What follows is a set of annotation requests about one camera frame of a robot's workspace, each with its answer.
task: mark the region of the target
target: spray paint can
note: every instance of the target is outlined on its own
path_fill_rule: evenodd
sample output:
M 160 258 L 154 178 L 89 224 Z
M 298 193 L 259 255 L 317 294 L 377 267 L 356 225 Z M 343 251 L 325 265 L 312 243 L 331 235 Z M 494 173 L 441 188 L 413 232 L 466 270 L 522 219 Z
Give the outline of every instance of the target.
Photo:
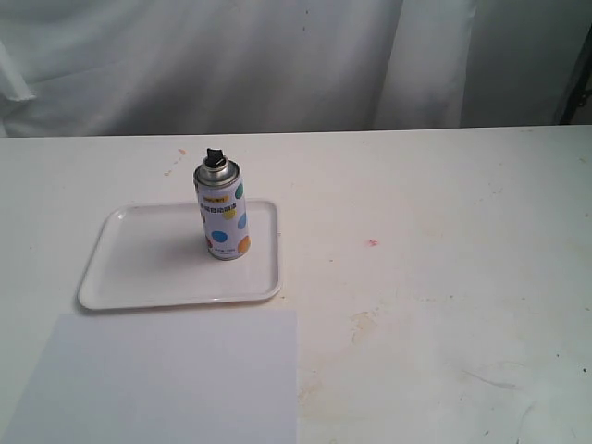
M 193 184 L 210 253 L 224 261 L 247 253 L 251 238 L 239 165 L 222 150 L 208 148 L 207 157 L 193 173 Z

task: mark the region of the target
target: white curtain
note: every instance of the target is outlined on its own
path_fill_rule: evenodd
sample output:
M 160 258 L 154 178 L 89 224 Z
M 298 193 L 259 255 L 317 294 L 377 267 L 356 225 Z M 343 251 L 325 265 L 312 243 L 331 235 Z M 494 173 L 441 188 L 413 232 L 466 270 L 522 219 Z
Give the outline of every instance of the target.
M 551 123 L 591 21 L 580 0 L 0 0 L 0 134 Z

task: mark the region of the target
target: table surface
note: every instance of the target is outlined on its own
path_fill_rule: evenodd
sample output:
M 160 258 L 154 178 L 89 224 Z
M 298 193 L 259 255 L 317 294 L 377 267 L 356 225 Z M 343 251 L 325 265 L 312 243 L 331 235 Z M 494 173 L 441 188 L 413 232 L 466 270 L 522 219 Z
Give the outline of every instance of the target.
M 0 435 L 106 216 L 206 147 L 279 205 L 300 442 L 592 441 L 592 127 L 0 140 Z

